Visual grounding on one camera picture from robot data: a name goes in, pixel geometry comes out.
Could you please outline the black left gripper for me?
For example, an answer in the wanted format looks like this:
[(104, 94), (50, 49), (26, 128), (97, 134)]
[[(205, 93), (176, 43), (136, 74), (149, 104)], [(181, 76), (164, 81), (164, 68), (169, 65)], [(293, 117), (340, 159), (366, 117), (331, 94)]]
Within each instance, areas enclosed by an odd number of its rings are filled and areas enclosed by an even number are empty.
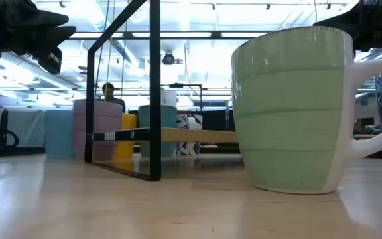
[(0, 0), (0, 55), (46, 56), (76, 32), (75, 26), (57, 27), (68, 21), (69, 16), (40, 10), (31, 0)]

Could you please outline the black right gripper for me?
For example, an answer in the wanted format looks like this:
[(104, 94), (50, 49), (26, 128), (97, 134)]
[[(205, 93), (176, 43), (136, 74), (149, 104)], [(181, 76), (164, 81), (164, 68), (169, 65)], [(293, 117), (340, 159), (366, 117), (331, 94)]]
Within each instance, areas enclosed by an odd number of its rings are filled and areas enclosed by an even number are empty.
[(355, 49), (382, 48), (382, 0), (359, 0), (349, 11), (316, 21), (314, 26), (340, 29), (355, 37)]

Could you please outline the pink ribbed mug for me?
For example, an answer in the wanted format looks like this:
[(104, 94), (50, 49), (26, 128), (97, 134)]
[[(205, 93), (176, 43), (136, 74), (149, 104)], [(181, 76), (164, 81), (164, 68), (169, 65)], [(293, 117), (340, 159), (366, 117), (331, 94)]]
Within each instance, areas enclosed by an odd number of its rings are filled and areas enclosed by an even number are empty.
[[(84, 160), (86, 133), (86, 100), (75, 100), (73, 105), (73, 140), (76, 159)], [(103, 133), (121, 129), (122, 106), (112, 102), (94, 102), (94, 131)], [(94, 143), (94, 160), (111, 160), (116, 143)]]

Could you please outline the green and white ribbed mug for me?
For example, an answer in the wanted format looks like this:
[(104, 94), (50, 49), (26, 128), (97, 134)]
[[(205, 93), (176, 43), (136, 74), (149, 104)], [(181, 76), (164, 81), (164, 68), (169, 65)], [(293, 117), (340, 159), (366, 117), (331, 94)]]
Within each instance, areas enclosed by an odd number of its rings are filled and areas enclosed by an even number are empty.
[(267, 33), (231, 56), (233, 116), (251, 183), (296, 194), (336, 190), (351, 159), (382, 149), (382, 133), (353, 137), (357, 89), (382, 59), (356, 62), (352, 37), (332, 27)]

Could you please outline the light blue mug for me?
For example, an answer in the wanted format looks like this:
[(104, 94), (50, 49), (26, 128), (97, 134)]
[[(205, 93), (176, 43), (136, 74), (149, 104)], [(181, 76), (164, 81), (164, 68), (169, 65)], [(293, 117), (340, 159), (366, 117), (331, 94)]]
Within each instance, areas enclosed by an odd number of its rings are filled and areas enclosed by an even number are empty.
[(71, 110), (46, 110), (44, 117), (45, 153), (47, 159), (75, 158)]

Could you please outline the yellow mug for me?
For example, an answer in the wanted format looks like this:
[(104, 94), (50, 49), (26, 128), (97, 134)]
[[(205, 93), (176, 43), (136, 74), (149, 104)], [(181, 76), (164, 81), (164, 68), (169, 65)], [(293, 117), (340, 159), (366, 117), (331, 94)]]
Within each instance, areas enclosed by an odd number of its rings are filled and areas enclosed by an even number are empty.
[[(121, 129), (134, 129), (137, 127), (137, 116), (135, 114), (122, 114)], [(132, 141), (119, 141), (115, 150), (115, 159), (128, 158), (133, 154), (134, 143)]]

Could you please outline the teal mug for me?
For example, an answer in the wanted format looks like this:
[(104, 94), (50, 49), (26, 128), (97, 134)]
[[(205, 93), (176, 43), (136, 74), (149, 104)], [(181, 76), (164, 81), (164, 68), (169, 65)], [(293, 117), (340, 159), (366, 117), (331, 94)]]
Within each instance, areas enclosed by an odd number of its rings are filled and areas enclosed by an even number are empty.
[[(177, 109), (172, 106), (161, 106), (161, 126), (177, 128)], [(140, 128), (150, 127), (150, 105), (140, 106), (138, 109), (138, 126)], [(174, 143), (161, 144), (161, 157), (172, 157), (174, 154)], [(142, 157), (149, 157), (149, 143), (141, 143), (140, 151)]]

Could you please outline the blue white leaf patterned mug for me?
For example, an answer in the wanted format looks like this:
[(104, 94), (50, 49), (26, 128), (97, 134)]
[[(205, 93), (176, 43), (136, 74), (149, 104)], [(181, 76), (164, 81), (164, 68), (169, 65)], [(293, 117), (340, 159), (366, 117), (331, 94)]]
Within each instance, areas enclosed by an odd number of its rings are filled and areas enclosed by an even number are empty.
[[(180, 129), (202, 129), (202, 115), (198, 114), (178, 114), (177, 126)], [(180, 142), (176, 144), (175, 155), (178, 156), (197, 156), (200, 154), (200, 143)]]

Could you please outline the person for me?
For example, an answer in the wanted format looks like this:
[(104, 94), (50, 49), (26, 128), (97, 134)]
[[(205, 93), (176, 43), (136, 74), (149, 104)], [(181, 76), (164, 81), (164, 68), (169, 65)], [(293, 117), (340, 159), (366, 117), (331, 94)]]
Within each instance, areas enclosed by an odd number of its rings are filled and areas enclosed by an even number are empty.
[(113, 84), (111, 84), (109, 82), (105, 83), (102, 86), (102, 90), (103, 90), (103, 93), (104, 93), (105, 101), (119, 104), (122, 107), (122, 112), (125, 113), (125, 110), (126, 110), (125, 102), (124, 102), (124, 100), (122, 100), (120, 98), (116, 98), (114, 96), (115, 87), (113, 86)]

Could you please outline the black metal wooden shelf rack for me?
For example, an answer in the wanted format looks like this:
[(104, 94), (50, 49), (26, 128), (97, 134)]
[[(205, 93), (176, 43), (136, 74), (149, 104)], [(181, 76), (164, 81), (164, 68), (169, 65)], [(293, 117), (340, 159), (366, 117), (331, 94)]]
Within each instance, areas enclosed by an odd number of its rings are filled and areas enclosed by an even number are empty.
[[(149, 1), (149, 53), (150, 53), (150, 126), (143, 129), (128, 129), (108, 133), (94, 132), (94, 67), (95, 53), (114, 33), (127, 22), (145, 1)], [(160, 0), (131, 0), (124, 10), (113, 20), (102, 35), (88, 50), (87, 88), (86, 88), (86, 137), (84, 162), (89, 165), (109, 169), (117, 173), (142, 179), (158, 181), (162, 176), (161, 145), (163, 142), (182, 141), (202, 143), (237, 143), (236, 133), (232, 131), (210, 131), (197, 129), (177, 129), (161, 126), (161, 89), (160, 89)], [(118, 169), (114, 166), (93, 161), (93, 142), (95, 141), (139, 141), (149, 143), (149, 172), (147, 174)]]

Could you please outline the white cylindrical container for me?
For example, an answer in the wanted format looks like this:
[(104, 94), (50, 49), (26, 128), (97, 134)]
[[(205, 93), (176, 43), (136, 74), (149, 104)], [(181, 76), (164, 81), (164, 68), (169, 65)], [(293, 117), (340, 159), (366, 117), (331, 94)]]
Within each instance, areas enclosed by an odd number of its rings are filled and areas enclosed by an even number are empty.
[(174, 90), (161, 90), (160, 91), (160, 104), (162, 106), (177, 106), (177, 93)]

